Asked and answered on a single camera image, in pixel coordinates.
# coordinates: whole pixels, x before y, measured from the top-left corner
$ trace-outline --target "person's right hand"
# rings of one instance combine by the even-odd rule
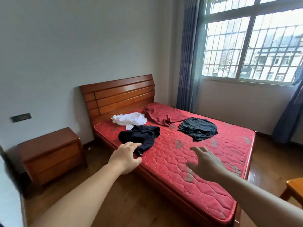
[[[134,159],[134,150],[141,146],[141,143],[127,142],[121,144],[117,150],[112,153],[108,164],[114,164],[121,169],[121,174],[127,174],[142,162],[141,157]]]
[[[193,146],[190,149],[196,153],[198,164],[187,162],[186,165],[200,178],[210,182],[217,182],[220,175],[229,172],[221,160],[205,147]]]

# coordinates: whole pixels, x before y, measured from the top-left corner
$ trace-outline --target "white object on floor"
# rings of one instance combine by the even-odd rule
[[[147,118],[144,117],[144,114],[134,112],[125,115],[113,116],[112,121],[120,126],[126,126],[127,130],[131,130],[134,125],[140,126],[146,124]]]

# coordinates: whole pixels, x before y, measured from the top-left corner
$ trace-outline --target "nightstand top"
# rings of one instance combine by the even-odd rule
[[[66,127],[20,143],[17,148],[21,153],[22,162],[27,162],[62,149],[78,140],[79,137],[69,127]]]

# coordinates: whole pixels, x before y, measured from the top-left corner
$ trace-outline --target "bed frame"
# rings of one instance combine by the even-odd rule
[[[90,122],[93,127],[101,122],[104,122],[114,115],[125,114],[132,110],[143,107],[149,103],[154,102],[154,81],[152,75],[137,76],[132,78],[126,78],[121,80],[112,80],[97,84],[88,84],[80,86],[82,94],[85,99],[86,107],[89,113]],[[95,138],[101,138],[93,129]],[[103,140],[107,146],[112,150],[115,147]],[[244,179],[248,179],[249,169],[252,160],[252,152],[248,157],[248,164],[245,169]],[[161,191],[166,197],[175,202],[185,213],[192,216],[196,221],[209,220],[202,215],[194,215],[197,210],[194,210],[190,205],[176,202],[175,195],[172,194],[166,186],[161,182],[154,179],[140,166],[135,170],[138,174],[144,176],[144,178],[156,189]],[[236,212],[231,225],[233,227],[240,226],[241,207],[237,204]]]

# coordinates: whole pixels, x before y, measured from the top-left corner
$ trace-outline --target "wooden headboard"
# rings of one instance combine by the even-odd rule
[[[152,75],[80,86],[92,126],[154,102]]]

